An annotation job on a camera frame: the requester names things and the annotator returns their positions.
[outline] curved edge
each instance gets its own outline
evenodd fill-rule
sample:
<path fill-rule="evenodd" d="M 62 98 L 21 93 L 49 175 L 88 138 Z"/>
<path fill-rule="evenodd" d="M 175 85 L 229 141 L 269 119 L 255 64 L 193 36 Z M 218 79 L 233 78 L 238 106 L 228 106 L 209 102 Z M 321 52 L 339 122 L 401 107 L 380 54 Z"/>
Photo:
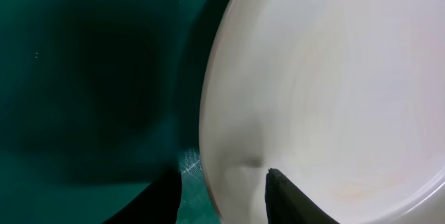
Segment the curved edge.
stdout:
<path fill-rule="evenodd" d="M 226 24 L 227 17 L 231 13 L 235 2 L 236 2 L 236 0 L 230 0 L 226 7 L 226 10 L 224 12 L 224 15 L 222 16 L 220 25 L 218 27 L 218 31 L 216 32 L 215 39 L 213 40 L 213 45 L 212 45 L 212 48 L 211 48 L 211 51 L 209 54 L 209 59 L 207 61 L 206 72 L 204 75 L 204 82 L 202 84 L 201 102 L 200 102 L 200 122 L 199 122 L 199 129 L 198 129 L 200 152 L 202 152 L 202 149 L 201 149 L 201 147 L 202 147 L 202 145 L 201 145 L 201 143 L 202 143 L 202 137 L 201 137 L 202 119 L 203 119 L 203 115 L 204 115 L 203 114 L 204 106 L 206 104 L 207 88 L 209 85 L 211 70 L 213 69 L 213 61 L 215 59 L 216 49 L 218 48 L 218 44 L 220 42 L 221 35 L 223 34 L 223 31 L 224 31 L 224 25 Z M 211 204 L 213 205 L 213 208 L 215 209 L 216 215 L 218 216 L 219 219 L 221 219 L 222 216 L 221 216 L 220 210 L 216 204 L 215 198 L 213 196 L 213 192 L 210 188 L 210 184 L 209 184 L 209 181 L 207 178 L 207 173 L 206 173 L 206 168 L 205 168 L 206 165 L 204 165 L 204 162 L 202 162 L 202 156 L 200 156 L 200 158 L 201 158 L 201 166 L 202 166 L 202 175 L 204 177 L 204 183 L 206 185 L 207 193 L 209 194 L 209 198 L 210 198 Z"/>

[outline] white plate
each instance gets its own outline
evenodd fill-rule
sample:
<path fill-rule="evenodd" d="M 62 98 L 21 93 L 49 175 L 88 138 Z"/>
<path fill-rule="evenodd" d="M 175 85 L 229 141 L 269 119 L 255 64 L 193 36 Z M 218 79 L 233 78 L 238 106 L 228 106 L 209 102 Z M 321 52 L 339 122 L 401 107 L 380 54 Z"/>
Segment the white plate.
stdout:
<path fill-rule="evenodd" d="M 340 223 L 445 223 L 445 1 L 232 0 L 200 149 L 224 223 L 280 169 Z"/>

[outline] white surface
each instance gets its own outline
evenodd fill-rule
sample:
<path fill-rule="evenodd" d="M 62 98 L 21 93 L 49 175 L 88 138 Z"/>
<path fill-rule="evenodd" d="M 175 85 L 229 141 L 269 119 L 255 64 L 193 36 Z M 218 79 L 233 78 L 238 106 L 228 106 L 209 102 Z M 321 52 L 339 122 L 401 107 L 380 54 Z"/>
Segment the white surface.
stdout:
<path fill-rule="evenodd" d="M 445 223 L 445 0 L 232 0 L 200 148 L 225 223 L 280 169 L 340 223 Z"/>

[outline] green surface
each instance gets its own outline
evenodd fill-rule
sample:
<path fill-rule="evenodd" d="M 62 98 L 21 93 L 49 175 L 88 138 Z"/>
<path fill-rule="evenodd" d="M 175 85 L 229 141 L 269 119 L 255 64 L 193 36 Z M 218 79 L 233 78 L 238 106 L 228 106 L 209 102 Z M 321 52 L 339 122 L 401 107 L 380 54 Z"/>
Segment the green surface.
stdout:
<path fill-rule="evenodd" d="M 179 164 L 217 223 L 200 93 L 229 0 L 0 0 L 0 223 L 100 223 Z"/>

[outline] teal tabletop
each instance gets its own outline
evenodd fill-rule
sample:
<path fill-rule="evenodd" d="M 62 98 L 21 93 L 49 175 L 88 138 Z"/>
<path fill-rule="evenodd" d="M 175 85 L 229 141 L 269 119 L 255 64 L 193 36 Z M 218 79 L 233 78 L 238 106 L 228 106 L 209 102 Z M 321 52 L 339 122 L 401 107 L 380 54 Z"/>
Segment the teal tabletop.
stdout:
<path fill-rule="evenodd" d="M 0 0 L 0 223 L 101 223 L 165 168 L 219 223 L 200 96 L 229 0 Z"/>

